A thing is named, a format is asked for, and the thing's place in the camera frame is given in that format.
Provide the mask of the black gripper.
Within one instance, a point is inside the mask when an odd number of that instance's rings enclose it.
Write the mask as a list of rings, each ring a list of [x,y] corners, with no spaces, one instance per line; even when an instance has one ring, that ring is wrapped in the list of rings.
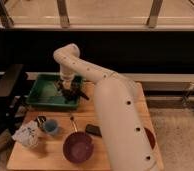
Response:
[[[86,100],[89,99],[89,97],[80,89],[80,86],[75,82],[64,82],[63,80],[57,80],[55,82],[55,87],[61,94],[62,94],[62,91],[65,89],[77,90],[78,98],[82,97]]]

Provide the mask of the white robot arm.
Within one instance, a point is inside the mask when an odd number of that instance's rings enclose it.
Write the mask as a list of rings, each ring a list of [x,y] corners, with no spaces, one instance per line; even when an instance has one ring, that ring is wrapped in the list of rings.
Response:
[[[112,171],[160,171],[135,106],[134,81],[79,58],[76,44],[54,51],[64,81],[75,73],[95,84],[94,106]]]

